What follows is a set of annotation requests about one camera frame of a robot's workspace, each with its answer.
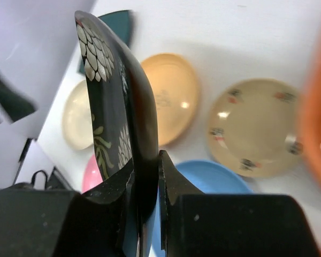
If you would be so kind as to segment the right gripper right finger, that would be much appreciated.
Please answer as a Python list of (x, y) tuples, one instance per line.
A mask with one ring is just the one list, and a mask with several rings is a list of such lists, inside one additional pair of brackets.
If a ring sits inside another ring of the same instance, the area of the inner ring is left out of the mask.
[(320, 256), (298, 202), (283, 194), (205, 194), (159, 153), (166, 256)]

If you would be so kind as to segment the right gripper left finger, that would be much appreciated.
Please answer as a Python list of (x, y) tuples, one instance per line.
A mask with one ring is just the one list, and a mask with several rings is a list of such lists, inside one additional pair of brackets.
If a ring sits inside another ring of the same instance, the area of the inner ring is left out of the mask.
[(85, 194), (0, 190), (0, 256), (134, 256), (133, 163)]

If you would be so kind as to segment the black floral square plate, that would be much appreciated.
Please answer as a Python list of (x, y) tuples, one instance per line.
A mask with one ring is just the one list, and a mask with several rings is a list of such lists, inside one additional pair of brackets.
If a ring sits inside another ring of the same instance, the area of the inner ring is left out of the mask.
[(74, 14), (85, 70), (94, 150), (105, 182), (123, 171), (133, 183), (137, 256), (148, 256), (158, 187), (155, 99), (141, 64), (100, 18)]

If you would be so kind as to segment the teal square plate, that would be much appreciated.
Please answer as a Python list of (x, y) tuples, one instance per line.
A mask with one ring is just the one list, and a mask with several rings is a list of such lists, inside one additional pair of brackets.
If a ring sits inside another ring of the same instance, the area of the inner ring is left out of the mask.
[[(129, 47), (132, 39), (134, 20), (131, 10), (120, 10), (97, 17), (117, 38)], [(89, 77), (106, 79), (112, 76), (116, 59), (112, 47), (105, 38), (75, 17), (81, 59), (78, 72)]]

